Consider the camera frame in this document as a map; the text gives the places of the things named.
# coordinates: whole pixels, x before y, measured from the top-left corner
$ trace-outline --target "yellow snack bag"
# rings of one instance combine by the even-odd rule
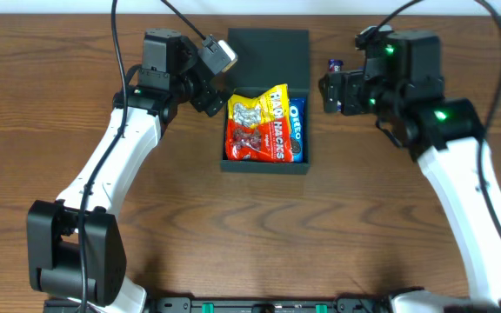
[[[287,83],[277,85],[254,99],[233,95],[227,107],[229,119],[247,128],[279,118],[285,118],[290,124]]]

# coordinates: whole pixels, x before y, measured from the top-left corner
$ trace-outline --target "open box lid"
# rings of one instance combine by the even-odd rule
[[[229,29],[238,60],[225,82],[236,93],[258,97],[287,83],[291,97],[307,97],[311,86],[308,30]]]

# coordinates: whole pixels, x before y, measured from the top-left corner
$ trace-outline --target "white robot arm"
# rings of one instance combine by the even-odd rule
[[[473,137],[446,143],[446,150],[428,149],[418,164],[436,191],[458,243],[469,283],[469,300],[413,291],[392,299],[394,312],[442,312],[451,305],[498,305],[501,302],[501,239],[478,183]],[[501,224],[501,191],[494,175],[491,152],[483,149],[484,177]]]
[[[127,111],[127,123],[124,137],[117,142],[115,149],[108,156],[106,163],[92,187],[89,197],[88,211],[96,207],[106,209],[106,212],[119,218],[125,195],[132,184],[143,160],[154,149],[161,138],[159,117],[148,114],[147,110],[130,109]],[[117,128],[121,125],[123,110],[114,109],[104,137],[90,157],[80,174],[61,192],[57,200],[68,208],[80,209],[84,184],[94,170],[96,163],[104,151],[110,146]],[[142,312],[146,303],[146,291],[125,277],[115,301],[106,306],[91,305],[94,310],[108,313]]]

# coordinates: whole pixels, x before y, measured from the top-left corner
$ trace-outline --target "oreo package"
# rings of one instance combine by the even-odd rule
[[[291,125],[291,152],[293,153],[293,162],[301,163],[303,161],[303,116],[306,98],[292,98],[289,103],[289,120]]]

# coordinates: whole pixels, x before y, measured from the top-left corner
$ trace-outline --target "wooden table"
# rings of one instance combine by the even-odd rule
[[[327,60],[360,66],[353,37],[381,18],[190,18],[217,38],[228,27],[311,31],[312,166],[307,176],[222,173],[223,119],[182,106],[121,212],[129,277],[153,296],[329,298],[412,285],[466,296],[451,229],[407,152],[374,117],[323,113],[316,85]],[[485,116],[500,66],[489,18],[400,17],[393,26],[435,30],[447,96],[469,97]],[[146,28],[197,42],[174,16],[120,16],[118,27],[127,67],[141,59]],[[28,283],[26,213],[84,166],[109,122],[117,73],[109,16],[0,16],[0,312],[41,311],[47,295]],[[501,184],[501,110],[491,147]]]

